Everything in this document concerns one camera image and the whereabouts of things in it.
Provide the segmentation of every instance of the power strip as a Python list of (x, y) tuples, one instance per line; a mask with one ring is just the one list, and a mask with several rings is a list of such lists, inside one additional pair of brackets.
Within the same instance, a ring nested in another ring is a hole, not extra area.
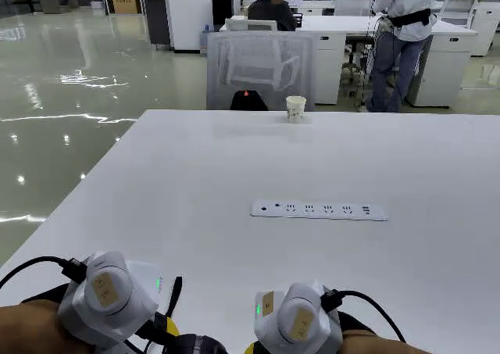
[(314, 203), (296, 200), (256, 200), (252, 204), (251, 215), (329, 220), (388, 220), (382, 208), (373, 204)]

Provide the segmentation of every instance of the person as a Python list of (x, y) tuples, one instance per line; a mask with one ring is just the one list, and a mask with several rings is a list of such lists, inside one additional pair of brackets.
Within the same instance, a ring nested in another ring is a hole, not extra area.
[[(370, 112), (399, 112), (415, 73), (425, 41), (437, 18), (430, 14), (434, 0), (375, 0), (375, 13), (387, 10), (388, 18), (380, 21), (376, 37), (375, 59), (371, 79), (373, 94), (366, 108)], [(388, 74), (397, 57), (399, 72), (395, 89), (388, 103), (385, 93)]]
[(295, 31), (297, 21), (285, 0), (257, 0), (248, 7), (250, 20), (276, 20), (278, 30)]
[[(92, 354), (95, 348), (64, 331), (57, 309), (57, 303), (45, 300), (0, 307), (2, 354)], [(400, 341), (376, 336), (345, 313), (339, 317), (344, 338), (339, 354), (426, 354)]]

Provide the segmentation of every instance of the yellow object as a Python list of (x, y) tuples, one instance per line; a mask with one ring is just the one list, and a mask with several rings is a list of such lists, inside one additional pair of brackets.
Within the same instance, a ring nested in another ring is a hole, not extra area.
[(177, 325), (169, 317), (166, 318), (166, 331), (174, 336), (180, 335)]
[(245, 350), (245, 354), (253, 354), (253, 344), (252, 343), (246, 350)]

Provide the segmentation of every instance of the paper cup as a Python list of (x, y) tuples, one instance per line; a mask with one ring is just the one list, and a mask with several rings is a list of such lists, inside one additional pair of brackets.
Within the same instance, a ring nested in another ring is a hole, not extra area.
[(304, 120), (305, 98), (302, 96), (287, 97), (289, 123), (301, 123)]

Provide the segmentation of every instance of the wall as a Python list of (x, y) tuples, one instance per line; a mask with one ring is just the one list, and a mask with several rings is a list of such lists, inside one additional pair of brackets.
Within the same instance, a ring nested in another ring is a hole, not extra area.
[[(175, 49), (199, 50), (200, 32), (212, 24), (212, 0), (167, 0), (172, 25), (170, 39)], [(234, 13), (240, 0), (234, 0)]]

